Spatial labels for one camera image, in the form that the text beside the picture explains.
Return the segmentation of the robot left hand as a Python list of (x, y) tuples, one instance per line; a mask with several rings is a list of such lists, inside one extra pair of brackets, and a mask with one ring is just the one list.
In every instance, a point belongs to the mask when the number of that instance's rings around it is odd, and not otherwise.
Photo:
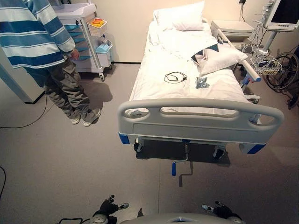
[(119, 210), (124, 210), (129, 207), (129, 203), (115, 204), (114, 198), (115, 198), (115, 195), (111, 195), (107, 199), (104, 200), (104, 202), (100, 206), (100, 210), (99, 210), (100, 214), (109, 216)]

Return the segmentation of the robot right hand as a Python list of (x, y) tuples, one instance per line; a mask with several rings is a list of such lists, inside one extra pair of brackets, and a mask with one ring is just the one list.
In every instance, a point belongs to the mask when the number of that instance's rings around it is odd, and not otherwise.
[(214, 213), (216, 216), (224, 219), (228, 219), (229, 217), (233, 216), (232, 210), (221, 203), (220, 201), (215, 201), (216, 207), (211, 207), (209, 205), (203, 204), (201, 207), (205, 211), (209, 211), (211, 213)]

